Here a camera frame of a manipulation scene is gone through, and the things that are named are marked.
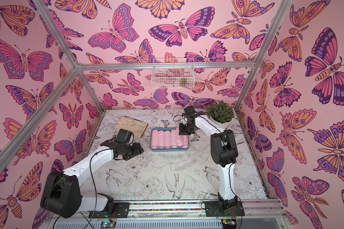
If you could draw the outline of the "pink trash bag roll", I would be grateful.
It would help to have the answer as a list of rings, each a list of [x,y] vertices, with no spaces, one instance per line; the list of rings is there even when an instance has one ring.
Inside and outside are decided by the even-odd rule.
[[[189,148],[189,138],[187,135],[183,135],[183,145],[182,148]]]
[[[179,135],[179,127],[175,129],[175,143],[177,147],[183,146],[183,137]]]
[[[171,149],[171,147],[172,147],[171,132],[170,131],[164,132],[164,147],[165,147],[165,149]]]
[[[158,149],[165,149],[165,134],[164,131],[158,132]]]
[[[151,135],[151,149],[158,149],[159,147],[159,131],[157,129],[152,130]]]
[[[177,148],[175,129],[171,130],[171,148]]]

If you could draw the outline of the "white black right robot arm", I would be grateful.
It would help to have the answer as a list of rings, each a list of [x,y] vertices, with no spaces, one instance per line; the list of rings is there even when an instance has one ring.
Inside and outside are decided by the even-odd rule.
[[[210,137],[210,154],[219,170],[219,213],[244,216],[242,201],[234,191],[234,167],[239,151],[233,131],[215,125],[207,115],[202,111],[196,111],[193,106],[184,109],[183,117],[187,121],[179,125],[180,135],[190,135],[200,129]]]

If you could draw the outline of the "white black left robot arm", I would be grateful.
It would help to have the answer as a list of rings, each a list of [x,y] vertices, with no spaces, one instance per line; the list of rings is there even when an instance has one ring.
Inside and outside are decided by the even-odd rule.
[[[133,137],[132,132],[121,129],[114,138],[104,141],[74,166],[51,172],[45,183],[41,208],[65,219],[80,212],[90,212],[92,218],[100,213],[107,216],[114,214],[114,199],[111,196],[99,192],[82,195],[80,189],[105,164],[113,160],[127,161],[142,154],[141,144],[133,142]]]

